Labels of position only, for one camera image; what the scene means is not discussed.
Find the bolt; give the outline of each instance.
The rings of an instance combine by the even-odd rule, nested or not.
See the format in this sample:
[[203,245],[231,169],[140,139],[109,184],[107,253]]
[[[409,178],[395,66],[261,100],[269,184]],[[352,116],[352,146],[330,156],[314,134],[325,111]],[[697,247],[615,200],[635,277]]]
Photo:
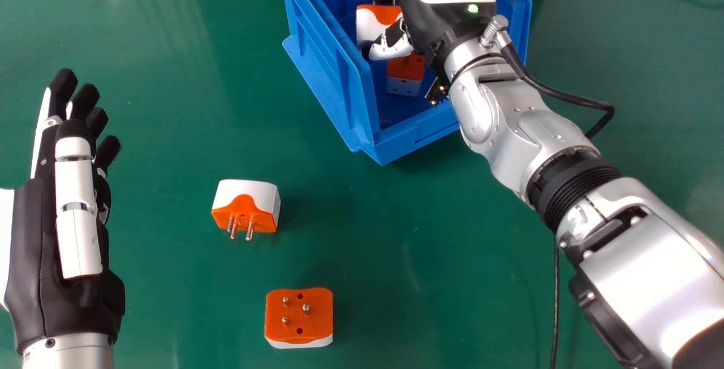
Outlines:
[[498,31],[507,28],[507,24],[507,18],[502,15],[496,15],[491,18],[490,23],[480,37],[480,45],[485,49],[490,49],[495,42],[495,35]]

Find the robotic hand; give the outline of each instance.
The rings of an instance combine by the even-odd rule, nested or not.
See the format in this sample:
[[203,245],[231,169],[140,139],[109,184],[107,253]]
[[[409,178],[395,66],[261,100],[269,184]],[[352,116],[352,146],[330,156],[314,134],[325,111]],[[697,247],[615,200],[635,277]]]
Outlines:
[[[724,367],[724,254],[602,158],[590,138],[613,107],[533,79],[495,0],[396,2],[403,18],[375,41],[370,59],[425,55],[438,75],[428,99],[450,99],[466,144],[554,232],[577,271],[572,296],[617,361]],[[540,93],[607,114],[584,134]]]
[[106,173],[116,137],[98,90],[62,69],[38,116],[31,178],[0,189],[0,294],[23,369],[107,369],[125,313],[123,282],[109,269]]

